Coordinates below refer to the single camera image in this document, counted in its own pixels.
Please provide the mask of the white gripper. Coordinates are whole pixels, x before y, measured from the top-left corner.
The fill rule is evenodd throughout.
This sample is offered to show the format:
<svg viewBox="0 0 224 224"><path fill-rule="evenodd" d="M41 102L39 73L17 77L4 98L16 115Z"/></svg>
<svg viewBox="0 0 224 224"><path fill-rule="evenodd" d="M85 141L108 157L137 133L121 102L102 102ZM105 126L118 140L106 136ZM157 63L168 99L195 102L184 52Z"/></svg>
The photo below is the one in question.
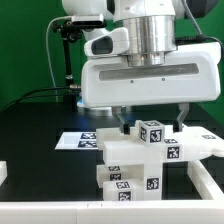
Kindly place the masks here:
<svg viewBox="0 0 224 224"><path fill-rule="evenodd" d="M130 134L122 107L179 103L173 131L181 132L189 102L213 101L221 93L217 42L182 45L165 55L165 63L130 67L124 56L92 59L82 70L82 99L91 107L113 107L124 135Z"/></svg>

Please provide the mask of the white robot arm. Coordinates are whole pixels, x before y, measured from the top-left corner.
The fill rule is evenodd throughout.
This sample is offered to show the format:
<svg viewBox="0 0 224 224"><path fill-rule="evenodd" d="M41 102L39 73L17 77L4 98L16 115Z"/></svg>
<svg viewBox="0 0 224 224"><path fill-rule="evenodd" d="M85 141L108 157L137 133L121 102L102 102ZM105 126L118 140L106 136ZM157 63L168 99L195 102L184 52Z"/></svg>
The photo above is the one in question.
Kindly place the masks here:
<svg viewBox="0 0 224 224"><path fill-rule="evenodd" d="M180 131L191 102L220 95L222 44L203 34L175 36L175 21L194 21L218 0L62 0L83 31L88 61L81 91L89 108L177 103Z"/></svg>

